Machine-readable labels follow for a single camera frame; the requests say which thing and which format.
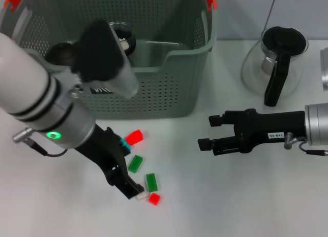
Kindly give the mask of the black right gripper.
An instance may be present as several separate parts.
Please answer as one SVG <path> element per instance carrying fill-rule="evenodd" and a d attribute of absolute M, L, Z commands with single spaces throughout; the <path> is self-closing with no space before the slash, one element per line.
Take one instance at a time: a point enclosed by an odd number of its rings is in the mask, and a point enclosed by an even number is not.
<path fill-rule="evenodd" d="M 255 109 L 225 111 L 221 116 L 209 117 L 211 127 L 233 125 L 235 136 L 220 139 L 198 139 L 201 151 L 213 155 L 249 153 L 254 147 L 265 143 L 284 142 L 288 133 L 294 138 L 305 137 L 305 112 L 260 114 Z"/>

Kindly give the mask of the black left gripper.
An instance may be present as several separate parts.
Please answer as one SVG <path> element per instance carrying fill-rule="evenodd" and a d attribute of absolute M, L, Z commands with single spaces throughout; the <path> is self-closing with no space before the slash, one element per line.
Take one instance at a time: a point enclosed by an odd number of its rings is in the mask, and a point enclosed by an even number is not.
<path fill-rule="evenodd" d="M 98 165 L 107 182 L 128 199 L 144 192 L 144 187 L 127 175 L 123 161 L 131 153 L 131 146 L 109 127 L 104 130 L 96 125 L 89 138 L 75 150 Z"/>

